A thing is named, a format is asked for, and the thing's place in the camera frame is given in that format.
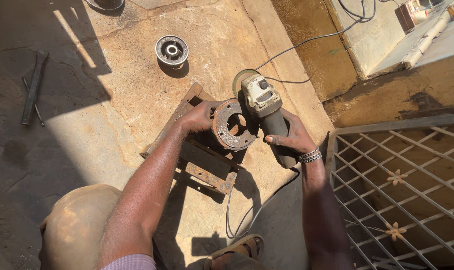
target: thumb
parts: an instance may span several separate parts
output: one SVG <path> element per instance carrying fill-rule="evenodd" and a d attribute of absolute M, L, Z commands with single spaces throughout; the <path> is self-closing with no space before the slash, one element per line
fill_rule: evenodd
<path fill-rule="evenodd" d="M 280 135 L 267 135 L 265 141 L 274 145 L 292 147 L 292 139 Z"/>

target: grinder handle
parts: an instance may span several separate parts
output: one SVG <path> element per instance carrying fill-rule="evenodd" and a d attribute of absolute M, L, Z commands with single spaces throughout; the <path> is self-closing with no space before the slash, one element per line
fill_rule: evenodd
<path fill-rule="evenodd" d="M 259 124 L 264 133 L 264 137 L 267 135 L 288 135 L 287 125 L 285 124 L 284 117 L 282 117 L 280 108 L 273 113 L 260 118 Z M 270 148 L 272 149 L 275 159 L 282 168 L 289 169 L 297 164 L 297 155 L 291 149 L 273 144 L 270 145 Z"/>

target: silver bracelet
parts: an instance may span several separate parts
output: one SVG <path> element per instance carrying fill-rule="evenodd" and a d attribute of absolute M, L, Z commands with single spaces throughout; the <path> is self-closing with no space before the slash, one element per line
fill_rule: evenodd
<path fill-rule="evenodd" d="M 308 153 L 308 154 L 300 155 L 300 156 L 298 157 L 298 160 L 304 159 L 304 158 L 306 158 L 306 157 L 308 157 L 308 156 L 314 154 L 314 153 L 317 152 L 317 151 L 319 151 L 319 147 L 317 147 L 316 149 L 314 149 L 314 151 L 312 151 L 312 152 L 310 152 L 310 153 Z"/>
<path fill-rule="evenodd" d="M 311 163 L 313 161 L 321 159 L 322 158 L 322 153 L 318 152 L 318 153 L 314 154 L 313 156 L 304 157 L 304 158 L 300 158 L 300 157 L 301 156 L 298 157 L 298 162 L 300 162 L 300 163 Z"/>

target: metal grate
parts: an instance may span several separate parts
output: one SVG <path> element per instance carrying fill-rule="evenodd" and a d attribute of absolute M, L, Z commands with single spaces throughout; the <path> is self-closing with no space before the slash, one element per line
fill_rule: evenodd
<path fill-rule="evenodd" d="M 454 267 L 454 114 L 335 129 L 326 170 L 356 269 Z"/>

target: flower ornament on grille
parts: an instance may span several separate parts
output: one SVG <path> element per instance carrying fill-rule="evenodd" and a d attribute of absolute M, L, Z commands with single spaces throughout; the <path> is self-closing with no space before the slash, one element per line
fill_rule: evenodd
<path fill-rule="evenodd" d="M 387 178 L 387 181 L 392 181 L 392 185 L 395 187 L 397 185 L 397 182 L 404 184 L 403 178 L 407 177 L 407 174 L 400 174 L 400 170 L 397 169 L 396 173 L 393 173 L 389 171 L 389 175 L 391 177 Z"/>
<path fill-rule="evenodd" d="M 391 235 L 392 236 L 392 241 L 396 241 L 397 237 L 400 238 L 400 239 L 404 239 L 404 236 L 402 236 L 401 233 L 403 234 L 407 230 L 406 229 L 402 229 L 402 228 L 399 229 L 399 224 L 397 224 L 397 222 L 394 222 L 394 226 L 393 227 L 390 224 L 386 223 L 386 227 L 389 230 L 386 230 L 385 233 L 387 235 Z"/>

